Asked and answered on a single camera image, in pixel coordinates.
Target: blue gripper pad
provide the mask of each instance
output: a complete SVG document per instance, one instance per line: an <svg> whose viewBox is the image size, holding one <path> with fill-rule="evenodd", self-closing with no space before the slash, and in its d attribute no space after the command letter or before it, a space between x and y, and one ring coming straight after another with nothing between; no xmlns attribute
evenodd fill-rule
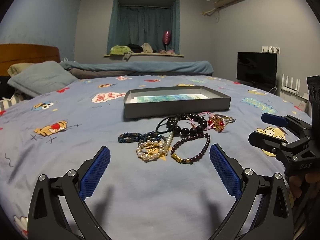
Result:
<svg viewBox="0 0 320 240"><path fill-rule="evenodd" d="M235 171L232 169L228 160L223 153L214 144L210 148L210 160L219 174L226 190L230 196L234 196L237 200L240 198L242 192L240 187L240 179Z"/></svg>
<svg viewBox="0 0 320 240"><path fill-rule="evenodd" d="M273 115L273 114L267 114L267 113L262 114L261 120L264 123L269 123L269 124L279 126L279 127L288 126L288 122L285 118L283 118L281 116Z"/></svg>
<svg viewBox="0 0 320 240"><path fill-rule="evenodd" d="M107 147L103 148L99 156L91 164L82 180L80 181L79 196L84 201L87 197L91 197L96 189L104 171L110 162L110 151Z"/></svg>

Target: blue beaded bracelet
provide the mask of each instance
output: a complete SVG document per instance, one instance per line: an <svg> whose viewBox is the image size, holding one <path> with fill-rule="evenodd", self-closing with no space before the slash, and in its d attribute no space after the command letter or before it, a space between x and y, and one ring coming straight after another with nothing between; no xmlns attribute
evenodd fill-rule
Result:
<svg viewBox="0 0 320 240"><path fill-rule="evenodd" d="M150 141L157 141L160 139L160 134L157 134L155 132L148 132L148 133L123 133L120 134L118 137L119 143L132 143L132 142L146 142L147 140Z"/></svg>

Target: wooden headboard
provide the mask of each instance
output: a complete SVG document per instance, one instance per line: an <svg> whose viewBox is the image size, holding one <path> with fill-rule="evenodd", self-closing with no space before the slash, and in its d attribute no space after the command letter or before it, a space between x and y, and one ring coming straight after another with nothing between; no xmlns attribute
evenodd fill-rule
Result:
<svg viewBox="0 0 320 240"><path fill-rule="evenodd" d="M59 49L36 44L0 44L0 76L9 76L7 70L15 63L60 62Z"/></svg>

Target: gray tray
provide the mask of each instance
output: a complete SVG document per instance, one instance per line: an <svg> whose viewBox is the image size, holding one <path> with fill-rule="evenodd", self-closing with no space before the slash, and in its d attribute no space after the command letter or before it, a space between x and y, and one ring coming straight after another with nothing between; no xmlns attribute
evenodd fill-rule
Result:
<svg viewBox="0 0 320 240"><path fill-rule="evenodd" d="M208 98L131 103L131 99L134 97L169 96L178 94L203 94ZM133 89L129 90L124 97L124 114L126 118L138 118L228 110L230 108L230 101L231 97L204 86Z"/></svg>

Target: jewelry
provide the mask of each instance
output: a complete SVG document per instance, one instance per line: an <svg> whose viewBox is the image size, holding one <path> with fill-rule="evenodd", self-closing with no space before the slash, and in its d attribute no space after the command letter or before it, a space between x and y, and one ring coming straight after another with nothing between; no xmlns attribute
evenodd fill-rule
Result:
<svg viewBox="0 0 320 240"><path fill-rule="evenodd" d="M190 159L182 159L180 157L177 156L177 154L175 153L175 151L179 148L179 146L181 146L182 144L184 144L187 141L193 141L195 139L199 139L199 138L207 138L207 141L203 147L203 149L201 150L201 152L199 154L197 154L196 156L194 156L193 158ZM178 163L187 163L187 164L192 164L194 162L197 162L198 160L200 160L202 158L202 156L205 154L205 152L207 151L208 147L210 144L210 135L209 134L198 134L195 136L190 136L190 137L186 137L183 138L181 141L178 141L175 145L173 145L172 149L171 149L171 157L174 158L176 160L176 162Z"/></svg>
<svg viewBox="0 0 320 240"><path fill-rule="evenodd" d="M180 126L177 125L178 121L180 120L190 120L191 121L191 126L192 128L188 129L188 128L182 128ZM166 123L166 126L168 128L167 131L164 132L159 132L158 129L161 126L161 124L165 121L168 120ZM168 131L173 131L175 136L183 135L183 136L188 136L188 135L196 135L196 134L201 134L203 133L203 130L207 127L207 121L203 116L199 116L198 114L177 114L175 116L169 116L166 117L165 119L163 119L156 127L156 132L157 133L165 133Z"/></svg>
<svg viewBox="0 0 320 240"><path fill-rule="evenodd" d="M207 114L209 116L209 120L207 122L208 127L204 129L204 131L208 131L210 129L214 129L217 132L222 132L223 129L227 126L228 123L233 123L236 119L225 116L222 114L212 114L210 112L202 112L199 115Z"/></svg>
<svg viewBox="0 0 320 240"><path fill-rule="evenodd" d="M160 158L162 155L167 156L170 145L173 140L173 132L170 132L169 136L166 138L164 136L160 136L164 142L160 143L159 141L151 141L148 140L145 142L139 142L138 148L136 149L138 158L148 162L153 161Z"/></svg>
<svg viewBox="0 0 320 240"><path fill-rule="evenodd" d="M149 137L150 140L155 141L159 139L159 136L155 132L148 132L145 134L127 132L127 133L120 134L120 136L118 137L118 142L132 143L132 142L146 141L147 137Z"/></svg>

